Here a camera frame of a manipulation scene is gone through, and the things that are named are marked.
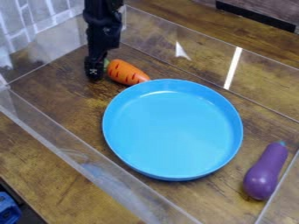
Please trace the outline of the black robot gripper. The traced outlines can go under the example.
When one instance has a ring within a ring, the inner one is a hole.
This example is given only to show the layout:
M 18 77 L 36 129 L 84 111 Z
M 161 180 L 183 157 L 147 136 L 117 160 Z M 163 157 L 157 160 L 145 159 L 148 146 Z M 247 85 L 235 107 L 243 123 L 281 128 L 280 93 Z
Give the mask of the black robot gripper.
M 84 59 L 84 71 L 90 81 L 98 81 L 108 67 L 106 52 L 119 48 L 121 14 L 117 11 L 92 13 L 84 10 L 82 18 L 88 24 L 88 56 Z

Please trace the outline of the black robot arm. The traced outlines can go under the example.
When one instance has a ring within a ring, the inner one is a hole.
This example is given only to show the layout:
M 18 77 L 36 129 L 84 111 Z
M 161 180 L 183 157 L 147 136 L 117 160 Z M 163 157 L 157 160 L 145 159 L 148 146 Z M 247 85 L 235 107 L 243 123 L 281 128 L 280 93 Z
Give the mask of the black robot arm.
M 119 8 L 123 5 L 124 0 L 84 0 L 82 18 L 88 25 L 84 71 L 92 81 L 98 81 L 102 77 L 108 51 L 119 48 L 123 28 Z

